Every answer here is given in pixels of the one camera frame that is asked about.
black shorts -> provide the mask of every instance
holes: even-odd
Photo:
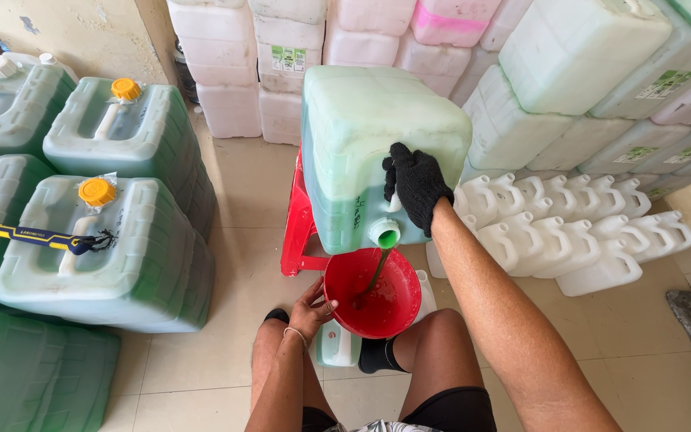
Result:
[[[489,393],[480,387],[458,387],[437,393],[401,419],[402,423],[442,432],[495,432]],[[302,432],[322,432],[337,422],[324,411],[303,407]]]

red plastic stool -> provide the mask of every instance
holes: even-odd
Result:
[[[316,234],[311,212],[311,200],[306,192],[302,177],[302,159],[300,150],[295,162],[293,190],[290,192],[290,206],[287,208],[287,223],[284,229],[282,247],[282,274],[296,276],[299,270],[325,270],[329,258],[304,255],[308,240]]]

gloved hand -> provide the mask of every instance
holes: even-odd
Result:
[[[436,158],[419,150],[411,153],[406,145],[397,142],[391,145],[391,157],[383,159],[383,169],[385,200],[390,202],[396,191],[409,220],[430,238],[436,202],[447,197],[450,204],[455,203],[455,195],[444,182]]]

red funnel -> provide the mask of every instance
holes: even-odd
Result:
[[[324,271],[324,298],[338,300],[332,312],[343,328],[368,339],[390,338],[406,330],[420,309],[420,282],[407,258],[392,250],[377,283],[354,309],[355,296],[375,275],[380,249],[360,249],[335,255]]]

hand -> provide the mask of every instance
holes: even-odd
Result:
[[[391,145],[391,157],[383,159],[383,169],[383,198],[390,202],[396,191],[409,220],[430,238],[431,220],[439,198],[447,197],[450,204],[455,203],[455,194],[444,182],[436,158],[419,150],[409,152],[406,145],[397,142]]]
[[[322,287],[323,280],[324,278],[319,276],[319,279],[316,279],[316,282],[303,293],[295,302],[293,314],[290,317],[290,327],[302,334],[309,347],[311,346],[311,341],[316,336],[316,332],[319,331],[322,324],[332,319],[331,312],[338,307],[338,300],[320,301],[313,304],[324,292]]]

